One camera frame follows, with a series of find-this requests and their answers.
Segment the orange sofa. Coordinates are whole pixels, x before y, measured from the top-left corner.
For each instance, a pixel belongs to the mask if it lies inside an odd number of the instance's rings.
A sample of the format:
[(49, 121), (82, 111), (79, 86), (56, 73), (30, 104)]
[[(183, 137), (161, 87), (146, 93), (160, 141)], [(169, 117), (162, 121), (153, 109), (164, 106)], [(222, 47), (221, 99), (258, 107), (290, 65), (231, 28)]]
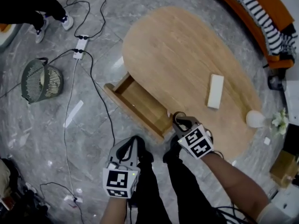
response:
[(258, 43), (260, 49), (262, 50), (266, 60), (267, 66), (271, 69), (288, 69), (295, 64), (295, 60), (282, 60), (280, 56), (270, 56), (267, 54), (265, 46), (265, 38), (262, 34), (261, 29), (254, 23), (253, 19), (245, 11), (245, 9), (236, 0), (223, 0), (226, 2), (233, 11), (239, 16), (239, 18), (246, 25), (250, 33), (254, 36), (256, 42)]

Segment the dark cabinet white top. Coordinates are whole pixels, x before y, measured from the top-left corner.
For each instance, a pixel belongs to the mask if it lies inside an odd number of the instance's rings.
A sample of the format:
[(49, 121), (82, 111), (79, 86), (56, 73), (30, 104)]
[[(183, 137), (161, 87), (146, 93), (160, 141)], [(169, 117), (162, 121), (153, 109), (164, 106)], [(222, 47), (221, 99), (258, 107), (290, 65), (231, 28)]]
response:
[(291, 154), (299, 153), (299, 126), (290, 124), (285, 138), (285, 149)]

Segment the black white striped blanket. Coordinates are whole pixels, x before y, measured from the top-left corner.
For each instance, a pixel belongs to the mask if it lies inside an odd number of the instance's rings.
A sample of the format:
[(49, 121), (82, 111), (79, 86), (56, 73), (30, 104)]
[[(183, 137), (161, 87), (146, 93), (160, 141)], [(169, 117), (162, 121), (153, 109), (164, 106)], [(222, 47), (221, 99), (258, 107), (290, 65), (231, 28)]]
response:
[(298, 35), (293, 23), (282, 31), (279, 31), (257, 0), (236, 1), (241, 4), (254, 23), (261, 29), (265, 38), (267, 54), (270, 56), (280, 56), (282, 60), (291, 59), (294, 61), (296, 58), (295, 42)]

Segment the wooden coffee table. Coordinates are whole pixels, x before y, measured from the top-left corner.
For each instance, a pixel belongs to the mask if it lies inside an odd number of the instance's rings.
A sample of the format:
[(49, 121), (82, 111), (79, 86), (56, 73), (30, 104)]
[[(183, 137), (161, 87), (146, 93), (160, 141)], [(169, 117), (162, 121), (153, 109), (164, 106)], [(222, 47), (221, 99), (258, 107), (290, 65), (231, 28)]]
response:
[[(246, 125), (261, 101), (250, 78), (221, 38), (197, 15), (161, 7), (136, 21), (122, 46), (134, 80), (170, 113), (194, 116), (227, 159), (249, 147), (255, 129)], [(207, 106), (211, 75), (224, 76), (219, 109)]]

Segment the person's left black shoe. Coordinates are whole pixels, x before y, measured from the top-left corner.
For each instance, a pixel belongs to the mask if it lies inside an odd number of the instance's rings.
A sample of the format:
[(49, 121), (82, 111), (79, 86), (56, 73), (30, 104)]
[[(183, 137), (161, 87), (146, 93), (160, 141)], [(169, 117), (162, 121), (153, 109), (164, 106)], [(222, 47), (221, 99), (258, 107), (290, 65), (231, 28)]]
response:
[(152, 164), (154, 161), (153, 155), (146, 149), (145, 141), (138, 135), (135, 135), (130, 138), (130, 141), (134, 143), (137, 142), (137, 157), (140, 164)]

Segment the person's right forearm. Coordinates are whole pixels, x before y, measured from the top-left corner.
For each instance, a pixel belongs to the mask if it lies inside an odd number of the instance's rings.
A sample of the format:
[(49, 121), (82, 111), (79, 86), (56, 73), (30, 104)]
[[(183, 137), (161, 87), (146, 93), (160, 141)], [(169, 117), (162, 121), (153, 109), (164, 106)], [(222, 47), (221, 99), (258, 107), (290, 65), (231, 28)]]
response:
[(249, 217), (249, 221), (256, 221), (270, 203), (264, 190), (249, 176), (215, 153), (209, 153), (201, 160), (210, 168), (232, 203)]

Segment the person's black shoe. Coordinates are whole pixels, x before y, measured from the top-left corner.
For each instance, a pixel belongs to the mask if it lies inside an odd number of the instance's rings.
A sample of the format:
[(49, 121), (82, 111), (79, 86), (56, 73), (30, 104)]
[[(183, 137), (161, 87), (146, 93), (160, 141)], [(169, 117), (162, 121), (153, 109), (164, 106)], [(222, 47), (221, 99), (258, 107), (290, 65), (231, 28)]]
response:
[(170, 163), (179, 159), (182, 147), (178, 143), (179, 137), (175, 135), (170, 141), (169, 150), (163, 156), (163, 163)]
[(146, 149), (145, 141), (138, 135), (135, 135), (130, 138), (130, 141), (134, 143), (137, 142), (137, 157), (140, 164), (152, 164), (154, 161), (153, 155)]

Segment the orange cushion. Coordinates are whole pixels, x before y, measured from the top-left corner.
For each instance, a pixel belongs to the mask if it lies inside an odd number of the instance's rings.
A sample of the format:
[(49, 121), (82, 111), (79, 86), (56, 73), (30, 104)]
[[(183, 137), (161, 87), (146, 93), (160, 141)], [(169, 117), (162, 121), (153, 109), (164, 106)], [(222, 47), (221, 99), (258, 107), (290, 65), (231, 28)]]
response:
[(293, 17), (281, 0), (257, 0), (261, 7), (272, 19), (279, 31), (294, 22)]

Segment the white power strip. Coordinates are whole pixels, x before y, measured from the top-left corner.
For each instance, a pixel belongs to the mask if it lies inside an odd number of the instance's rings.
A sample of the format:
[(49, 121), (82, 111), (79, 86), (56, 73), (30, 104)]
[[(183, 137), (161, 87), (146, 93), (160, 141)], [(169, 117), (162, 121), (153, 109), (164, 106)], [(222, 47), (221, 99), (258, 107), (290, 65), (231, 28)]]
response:
[(88, 43), (88, 40), (89, 40), (89, 36), (88, 35), (80, 35), (78, 37), (78, 42), (77, 42), (77, 45), (76, 45), (76, 51), (74, 51), (74, 54), (73, 54), (73, 58), (74, 59), (77, 59), (77, 60), (81, 60), (82, 57), (83, 57), (83, 50), (85, 50), (86, 46), (87, 46), (87, 43)]

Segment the person's left forearm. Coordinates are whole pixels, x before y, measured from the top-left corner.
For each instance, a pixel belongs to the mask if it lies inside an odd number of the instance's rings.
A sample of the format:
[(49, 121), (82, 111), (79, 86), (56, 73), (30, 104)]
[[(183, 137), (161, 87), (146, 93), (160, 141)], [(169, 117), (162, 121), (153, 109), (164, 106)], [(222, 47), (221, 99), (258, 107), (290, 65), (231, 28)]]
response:
[(100, 224), (125, 224), (127, 199), (110, 197)]

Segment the wooden drawer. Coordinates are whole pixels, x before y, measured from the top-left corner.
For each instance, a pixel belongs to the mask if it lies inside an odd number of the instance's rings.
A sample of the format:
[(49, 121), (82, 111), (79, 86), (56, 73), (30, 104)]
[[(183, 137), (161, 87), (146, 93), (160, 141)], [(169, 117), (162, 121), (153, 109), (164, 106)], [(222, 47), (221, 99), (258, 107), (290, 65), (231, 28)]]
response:
[(106, 94), (159, 142), (172, 130), (172, 115), (127, 73), (118, 84), (104, 85)]

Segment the white rectangular box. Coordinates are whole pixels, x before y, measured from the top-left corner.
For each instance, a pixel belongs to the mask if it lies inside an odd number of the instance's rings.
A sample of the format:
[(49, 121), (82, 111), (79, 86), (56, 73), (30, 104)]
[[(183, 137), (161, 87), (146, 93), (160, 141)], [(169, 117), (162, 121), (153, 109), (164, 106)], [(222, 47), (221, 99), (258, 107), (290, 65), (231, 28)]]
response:
[(219, 109), (224, 84), (224, 76), (212, 74), (210, 82), (210, 91), (207, 101), (209, 108)]

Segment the cardboard box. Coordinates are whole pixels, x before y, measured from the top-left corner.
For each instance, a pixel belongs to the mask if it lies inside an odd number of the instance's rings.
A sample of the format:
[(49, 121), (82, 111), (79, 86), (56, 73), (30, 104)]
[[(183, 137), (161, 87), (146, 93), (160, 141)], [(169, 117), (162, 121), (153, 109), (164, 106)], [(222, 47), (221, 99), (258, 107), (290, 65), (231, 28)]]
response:
[(298, 169), (295, 155), (281, 150), (270, 169), (270, 175), (281, 188), (287, 188), (295, 178)]

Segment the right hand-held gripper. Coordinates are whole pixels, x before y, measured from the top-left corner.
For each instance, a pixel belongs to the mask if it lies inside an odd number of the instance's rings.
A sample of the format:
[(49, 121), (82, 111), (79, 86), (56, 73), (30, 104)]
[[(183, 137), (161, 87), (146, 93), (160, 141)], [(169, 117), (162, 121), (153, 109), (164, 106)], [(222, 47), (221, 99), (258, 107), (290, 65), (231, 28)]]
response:
[[(193, 127), (194, 125), (195, 127), (184, 135), (185, 127)], [(200, 159), (214, 150), (211, 137), (195, 117), (178, 117), (177, 120), (173, 120), (172, 127), (176, 135), (181, 138), (178, 140), (178, 144), (193, 158)]]

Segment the person's right black shoe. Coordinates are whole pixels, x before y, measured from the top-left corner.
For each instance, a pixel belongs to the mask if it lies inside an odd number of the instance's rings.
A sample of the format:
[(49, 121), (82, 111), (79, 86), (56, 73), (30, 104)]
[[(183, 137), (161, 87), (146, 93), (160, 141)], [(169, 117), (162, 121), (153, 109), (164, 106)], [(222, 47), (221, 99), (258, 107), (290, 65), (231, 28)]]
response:
[(170, 163), (179, 159), (182, 147), (178, 143), (179, 137), (175, 135), (170, 141), (169, 150), (163, 156), (163, 163)]

